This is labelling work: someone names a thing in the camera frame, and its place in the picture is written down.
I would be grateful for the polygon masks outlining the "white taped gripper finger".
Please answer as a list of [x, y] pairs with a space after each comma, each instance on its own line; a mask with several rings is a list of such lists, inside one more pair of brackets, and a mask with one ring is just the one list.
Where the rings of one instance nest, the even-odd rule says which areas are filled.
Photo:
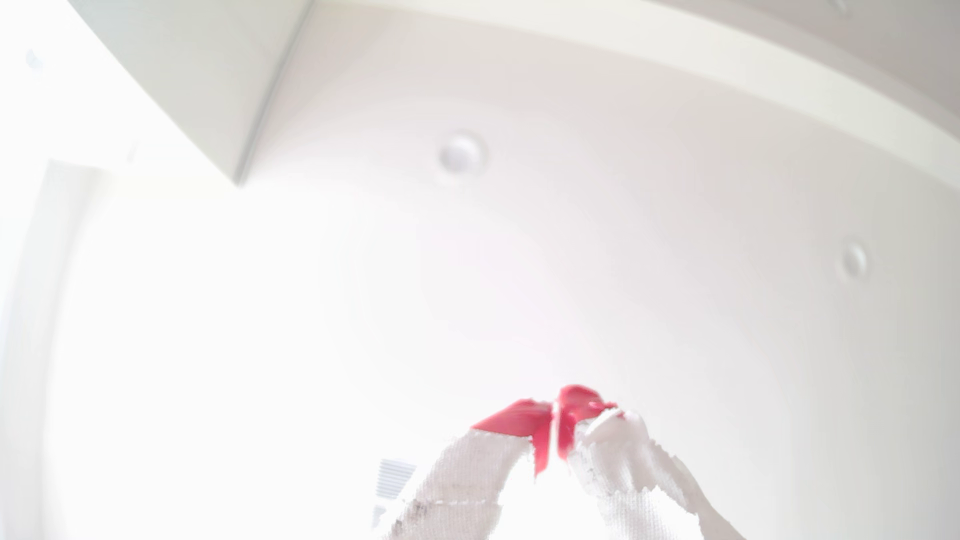
[[489, 539], [520, 472], [533, 484], [549, 460], [554, 404], [519, 399], [446, 444], [383, 516], [384, 539]]
[[560, 389], [558, 456], [599, 511], [609, 539], [742, 539], [642, 417], [589, 387]]

